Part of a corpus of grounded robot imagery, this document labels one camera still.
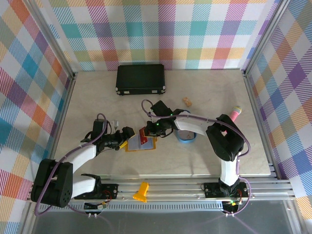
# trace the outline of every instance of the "marble surface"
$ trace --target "marble surface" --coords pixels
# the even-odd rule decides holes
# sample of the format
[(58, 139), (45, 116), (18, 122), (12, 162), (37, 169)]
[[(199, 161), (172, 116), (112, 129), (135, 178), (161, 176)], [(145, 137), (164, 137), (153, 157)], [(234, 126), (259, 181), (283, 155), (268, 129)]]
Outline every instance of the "marble surface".
[[(79, 72), (66, 114), (55, 158), (76, 147), (92, 130), (97, 113), (119, 121), (120, 129), (132, 127), (137, 133), (149, 118), (141, 109), (145, 98), (162, 100), (172, 110), (188, 109), (193, 114), (216, 118), (230, 114), (240, 105), (235, 123), (250, 141), (251, 153), (240, 163), (242, 175), (269, 175), (268, 161), (255, 122), (243, 77), (239, 70), (166, 71), (163, 95), (119, 96), (115, 92), (116, 72)], [(182, 101), (193, 103), (186, 108)], [(141, 152), (109, 150), (85, 163), (77, 173), (96, 175), (213, 175), (220, 174), (220, 160), (205, 136), (181, 144), (175, 135), (158, 139), (156, 149)]]

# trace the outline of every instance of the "yellow clip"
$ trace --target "yellow clip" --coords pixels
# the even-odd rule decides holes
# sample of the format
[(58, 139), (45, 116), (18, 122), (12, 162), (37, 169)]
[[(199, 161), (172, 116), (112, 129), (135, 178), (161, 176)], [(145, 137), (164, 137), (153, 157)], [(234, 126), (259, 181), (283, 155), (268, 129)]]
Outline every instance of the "yellow clip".
[(148, 183), (142, 182), (141, 186), (138, 190), (138, 193), (133, 195), (133, 199), (136, 199), (136, 200), (142, 201), (142, 202), (147, 202), (146, 192), (148, 190), (148, 187), (149, 187)]
[(123, 148), (126, 144), (128, 144), (127, 141), (125, 141), (124, 143), (122, 143), (122, 144), (119, 146), (119, 148), (120, 148), (120, 149)]

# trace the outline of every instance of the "purple cable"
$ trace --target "purple cable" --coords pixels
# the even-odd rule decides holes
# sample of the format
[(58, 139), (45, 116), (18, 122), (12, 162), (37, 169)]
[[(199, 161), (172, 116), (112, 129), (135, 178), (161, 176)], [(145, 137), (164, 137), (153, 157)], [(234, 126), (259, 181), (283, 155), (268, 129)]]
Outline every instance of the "purple cable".
[(196, 230), (196, 229), (198, 229), (199, 226), (207, 225), (207, 224), (209, 224), (209, 223), (211, 223), (211, 222), (213, 222), (213, 221), (215, 221), (215, 220), (217, 220), (217, 219), (220, 219), (220, 218), (222, 218), (222, 217), (224, 217), (224, 215), (220, 215), (220, 216), (215, 217), (215, 218), (213, 218), (213, 219), (209, 219), (209, 220), (207, 220), (207, 221), (204, 221), (204, 222), (195, 224), (195, 225), (189, 227), (188, 229), (189, 229), (189, 230)]
[(95, 142), (96, 140), (98, 140), (98, 139), (104, 134), (104, 132), (105, 132), (105, 130), (106, 130), (106, 127), (107, 127), (107, 120), (106, 120), (106, 117), (105, 117), (104, 114), (99, 113), (99, 114), (97, 115), (97, 118), (98, 118), (99, 116), (103, 116), (103, 118), (104, 118), (104, 129), (103, 129), (103, 131), (100, 133), (100, 135), (98, 135), (95, 139), (91, 140), (90, 142), (88, 142), (88, 143), (86, 143), (86, 144), (84, 144), (84, 145), (78, 146), (78, 147), (74, 148), (73, 150), (69, 151), (64, 157), (62, 157), (62, 158), (56, 163), (56, 165), (55, 165), (54, 168), (52, 169), (52, 172), (50, 173), (50, 175), (49, 175), (49, 177), (48, 177), (48, 179), (47, 179), (47, 182), (45, 183), (45, 185), (44, 185), (44, 187), (43, 187), (43, 190), (42, 190), (42, 192), (41, 192), (41, 194), (40, 194), (40, 196), (39, 196), (39, 198), (38, 198), (38, 200), (37, 200), (37, 203), (36, 203), (36, 206), (35, 206), (35, 216), (41, 216), (41, 215), (43, 215), (44, 213), (46, 213), (47, 211), (49, 211), (49, 210), (52, 208), (52, 206), (49, 206), (45, 211), (43, 211), (43, 212), (41, 212), (41, 213), (39, 213), (39, 211), (38, 211), (39, 205), (40, 205), (41, 200), (42, 200), (42, 198), (43, 198), (43, 195), (44, 195), (44, 193), (47, 191), (47, 188), (48, 188), (48, 186), (49, 186), (49, 183), (51, 182), (52, 177), (53, 177), (55, 171), (57, 170), (57, 168), (59, 167), (59, 165), (60, 165), (67, 157), (69, 157), (73, 152), (75, 152), (75, 151), (77, 151), (77, 150), (79, 150), (79, 149), (81, 149), (81, 148), (83, 148), (83, 147), (86, 147), (86, 146), (88, 146), (88, 145), (91, 145), (93, 142)]
[(97, 217), (103, 219), (108, 224), (108, 226), (111, 230), (111, 233), (113, 234), (114, 233), (114, 227), (113, 227), (112, 223), (107, 218), (101, 216), (100, 214)]
[[(147, 101), (149, 102), (152, 106), (153, 106), (153, 103), (148, 100), (148, 99), (144, 99), (142, 102), (141, 102), (141, 107), (142, 107), (142, 110), (144, 111), (145, 114), (147, 114), (149, 117), (155, 117), (155, 118), (173, 118), (173, 117), (187, 117), (187, 118), (194, 118), (194, 119), (199, 119), (199, 120), (202, 120), (204, 122), (214, 122), (214, 123), (218, 123), (218, 124), (222, 124), (224, 125), (225, 127), (228, 127), (229, 129), (231, 129), (232, 131), (236, 132), (241, 138), (243, 138), (243, 140), (246, 142), (247, 144), (247, 151), (243, 154), (241, 154), (240, 156), (237, 156), (237, 162), (236, 162), (236, 174), (238, 175), (238, 169), (239, 169), (239, 161), (238, 159), (246, 154), (248, 154), (250, 152), (250, 149), (251, 149), (251, 146), (250, 146), (250, 143), (249, 141), (246, 139), (246, 137), (244, 136), (244, 134), (242, 134), (239, 130), (237, 130), (236, 128), (232, 127), (231, 125), (227, 124), (227, 123), (224, 123), (222, 121), (219, 121), (219, 120), (215, 120), (215, 119), (209, 119), (209, 118), (204, 118), (204, 117), (198, 117), (198, 116), (190, 116), (190, 115), (173, 115), (173, 116), (155, 116), (155, 115), (152, 115), (151, 113), (147, 112), (147, 110), (144, 108), (143, 106), (143, 103)], [(250, 201), (250, 197), (251, 197), (251, 193), (252, 193), (252, 188), (250, 186), (250, 183), (247, 179), (243, 178), (243, 177), (240, 177), (238, 176), (239, 179), (242, 179), (244, 181), (246, 181), (246, 183), (248, 184), (249, 186), (249, 196), (248, 196), (248, 199), (246, 201), (246, 204), (239, 210), (239, 211), (236, 211), (235, 213), (233, 213), (233, 215), (235, 214), (238, 214), (240, 213), (242, 210), (244, 210), (246, 208), (246, 206), (248, 205), (249, 201)]]
[(249, 227), (245, 222), (243, 222), (242, 220), (240, 220), (237, 216), (235, 216), (235, 218), (237, 219), (238, 222), (240, 222), (245, 228), (247, 228), (249, 231), (251, 231), (254, 234), (258, 234), (254, 229), (252, 229), (251, 227)]
[(67, 207), (68, 207), (69, 209), (71, 209), (72, 211), (74, 211), (74, 212), (77, 212), (77, 213), (82, 214), (82, 215), (87, 215), (85, 212), (76, 210), (74, 207), (71, 207), (70, 205), (67, 205)]

